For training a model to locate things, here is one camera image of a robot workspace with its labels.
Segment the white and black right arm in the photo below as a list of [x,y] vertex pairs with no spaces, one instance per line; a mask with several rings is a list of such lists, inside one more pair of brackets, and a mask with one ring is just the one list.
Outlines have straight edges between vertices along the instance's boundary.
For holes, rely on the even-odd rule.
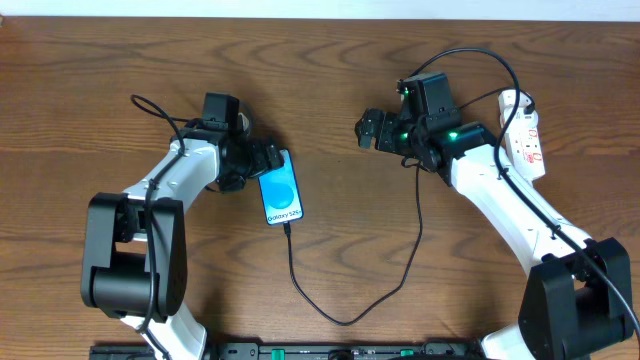
[[445,74],[412,76],[398,91],[399,113],[369,108],[356,123],[360,147],[438,174],[490,221],[527,276],[516,323],[484,336],[482,357],[586,359],[637,333],[625,248],[568,222],[483,124],[463,123]]

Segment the blue Samsung Galaxy smartphone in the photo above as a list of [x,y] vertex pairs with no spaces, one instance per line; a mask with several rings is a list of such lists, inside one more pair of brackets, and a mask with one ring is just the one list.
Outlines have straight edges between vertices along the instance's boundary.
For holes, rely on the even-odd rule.
[[265,219],[271,226],[296,221],[304,216],[290,153],[283,149],[280,154],[284,165],[259,178]]

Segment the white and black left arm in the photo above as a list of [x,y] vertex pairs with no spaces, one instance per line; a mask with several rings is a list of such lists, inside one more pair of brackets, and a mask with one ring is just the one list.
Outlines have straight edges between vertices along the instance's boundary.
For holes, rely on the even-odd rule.
[[239,99],[208,93],[200,116],[170,116],[133,94],[174,131],[166,156],[139,182],[89,202],[81,275],[84,304],[132,327],[141,345],[95,345],[92,359],[211,359],[215,348],[184,297],[185,215],[202,191],[230,193],[283,167],[271,140],[251,137]]

